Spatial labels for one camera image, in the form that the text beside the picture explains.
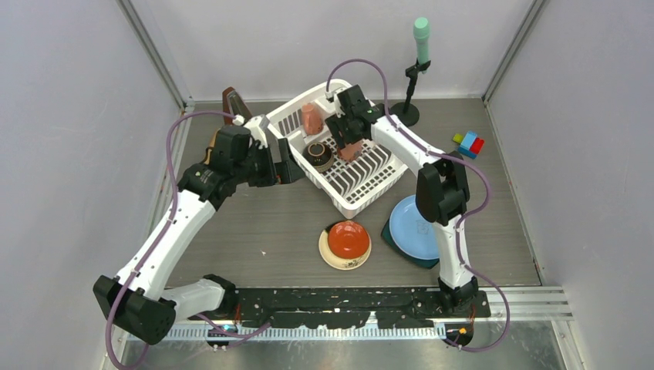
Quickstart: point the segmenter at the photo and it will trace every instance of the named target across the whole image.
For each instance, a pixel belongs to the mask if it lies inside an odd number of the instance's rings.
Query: dish rack
[[[352,85],[342,79],[333,79],[329,85],[332,89],[350,86]],[[345,218],[351,219],[390,189],[407,167],[386,148],[365,139],[359,158],[349,163],[341,160],[336,154],[336,143],[326,124],[321,133],[307,135],[302,128],[303,105],[312,103],[319,109],[323,121],[335,114],[333,103],[325,98],[325,88],[326,82],[270,112],[266,115],[270,120],[268,128],[278,139],[288,139],[291,153],[307,178],[332,198],[334,207]],[[314,142],[329,145],[335,156],[334,164],[324,173],[315,170],[302,156],[304,148]]]

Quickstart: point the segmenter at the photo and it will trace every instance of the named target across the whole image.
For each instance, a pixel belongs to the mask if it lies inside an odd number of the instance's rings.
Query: blue block
[[[469,151],[470,147],[472,146],[476,138],[477,138],[476,133],[473,133],[472,131],[468,131],[468,133],[466,133],[466,136],[464,137],[464,141],[461,142],[460,147]]]
[[[469,156],[472,159],[477,158],[477,154],[470,152],[468,149],[463,148],[462,146],[459,146],[459,153],[463,154],[464,156]]]

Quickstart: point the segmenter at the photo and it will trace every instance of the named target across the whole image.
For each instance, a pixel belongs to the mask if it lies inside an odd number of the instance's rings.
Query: microphone stand
[[[399,120],[404,123],[404,126],[411,127],[418,123],[418,119],[420,119],[418,108],[411,104],[411,96],[413,96],[413,92],[416,90],[418,73],[426,71],[429,66],[431,66],[430,60],[423,64],[419,64],[418,60],[416,60],[416,64],[410,66],[404,71],[404,75],[409,77],[409,87],[406,89],[406,100],[404,100],[404,103],[394,104],[390,109],[390,112],[396,115]]]

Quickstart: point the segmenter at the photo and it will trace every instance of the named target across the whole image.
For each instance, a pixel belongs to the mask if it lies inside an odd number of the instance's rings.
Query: black bowl
[[[320,173],[334,164],[334,153],[327,144],[310,143],[302,152],[302,156]]]

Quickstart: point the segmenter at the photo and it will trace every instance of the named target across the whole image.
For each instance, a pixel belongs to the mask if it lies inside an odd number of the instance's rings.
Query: wall
[[[342,60],[367,58],[388,75],[390,95],[403,96],[404,69],[416,60],[413,21],[430,20],[432,66],[416,97],[481,96],[517,32],[531,0],[327,2],[139,0],[150,6],[195,100],[220,100],[234,86],[245,99],[292,98],[324,82]],[[338,76],[372,97],[381,81],[368,66]]]
[[[177,107],[115,2],[2,9],[0,367],[99,368],[92,286],[144,240]]]
[[[550,2],[491,100],[543,273],[588,368],[651,368],[654,5]]]

